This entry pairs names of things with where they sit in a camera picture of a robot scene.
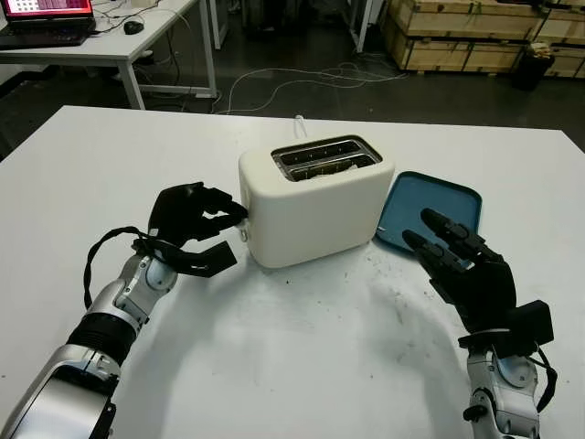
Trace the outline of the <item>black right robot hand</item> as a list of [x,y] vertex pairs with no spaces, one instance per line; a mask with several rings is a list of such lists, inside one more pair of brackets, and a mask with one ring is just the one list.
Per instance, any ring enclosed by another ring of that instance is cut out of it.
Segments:
[[505,328],[506,313],[516,307],[516,288],[504,257],[480,235],[434,209],[423,209],[420,218],[446,245],[413,230],[404,230],[402,238],[435,291],[455,307],[468,333]]

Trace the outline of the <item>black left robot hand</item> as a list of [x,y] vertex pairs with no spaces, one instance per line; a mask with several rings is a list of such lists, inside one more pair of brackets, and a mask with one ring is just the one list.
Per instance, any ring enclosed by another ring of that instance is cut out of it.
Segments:
[[148,220],[148,235],[183,247],[188,241],[205,241],[239,225],[248,211],[232,196],[203,182],[161,191]]

